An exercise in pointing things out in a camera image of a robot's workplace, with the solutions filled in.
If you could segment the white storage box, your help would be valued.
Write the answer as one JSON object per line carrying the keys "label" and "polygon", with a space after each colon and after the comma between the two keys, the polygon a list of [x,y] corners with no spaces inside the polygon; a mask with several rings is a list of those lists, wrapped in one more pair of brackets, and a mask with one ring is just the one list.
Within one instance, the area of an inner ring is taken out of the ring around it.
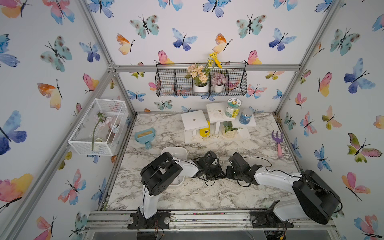
{"label": "white storage box", "polygon": [[[188,159],[188,152],[185,148],[182,147],[166,147],[162,150],[161,154],[168,152],[173,156],[173,160],[176,163],[180,163],[181,160],[186,161]],[[170,184],[170,187],[179,187],[183,184],[185,180],[185,176],[182,176],[182,174],[179,174],[175,180]]]}

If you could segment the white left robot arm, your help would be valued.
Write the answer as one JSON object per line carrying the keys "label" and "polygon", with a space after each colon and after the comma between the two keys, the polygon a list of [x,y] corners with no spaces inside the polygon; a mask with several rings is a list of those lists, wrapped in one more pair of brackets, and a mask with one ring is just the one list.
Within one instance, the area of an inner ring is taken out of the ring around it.
{"label": "white left robot arm", "polygon": [[224,179],[226,174],[217,155],[208,151],[202,157],[188,159],[188,152],[181,147],[167,147],[161,155],[141,171],[143,201],[139,207],[145,219],[152,218],[158,211],[157,205],[168,187],[180,185],[184,178],[197,178],[204,183]]}

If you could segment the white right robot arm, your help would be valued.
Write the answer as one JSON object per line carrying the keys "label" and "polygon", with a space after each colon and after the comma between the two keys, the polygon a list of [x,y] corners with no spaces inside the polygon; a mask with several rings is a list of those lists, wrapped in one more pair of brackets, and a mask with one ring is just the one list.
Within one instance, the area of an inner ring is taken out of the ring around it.
{"label": "white right robot arm", "polygon": [[274,187],[296,196],[289,201],[275,201],[262,216],[262,221],[283,223],[290,219],[311,219],[326,225],[331,216],[342,208],[337,193],[314,171],[286,173],[281,170],[268,170],[261,165],[250,166],[239,153],[229,158],[227,177],[237,182],[256,186]]}

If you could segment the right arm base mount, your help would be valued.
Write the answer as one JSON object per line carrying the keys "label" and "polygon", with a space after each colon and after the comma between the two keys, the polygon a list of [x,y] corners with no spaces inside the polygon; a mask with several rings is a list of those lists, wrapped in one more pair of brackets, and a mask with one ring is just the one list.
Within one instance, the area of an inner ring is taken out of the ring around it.
{"label": "right arm base mount", "polygon": [[271,204],[268,209],[250,212],[250,221],[254,229],[270,229],[270,228],[293,228],[294,224],[282,221],[274,213],[275,206],[280,202],[277,200]]}

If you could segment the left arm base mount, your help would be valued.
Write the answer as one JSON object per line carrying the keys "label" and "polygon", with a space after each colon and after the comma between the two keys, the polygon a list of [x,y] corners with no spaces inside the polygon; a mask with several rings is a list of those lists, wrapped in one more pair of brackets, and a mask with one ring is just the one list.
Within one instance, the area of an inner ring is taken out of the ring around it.
{"label": "left arm base mount", "polygon": [[171,222],[171,213],[159,212],[146,219],[140,209],[131,213],[128,219],[128,230],[168,229]]}

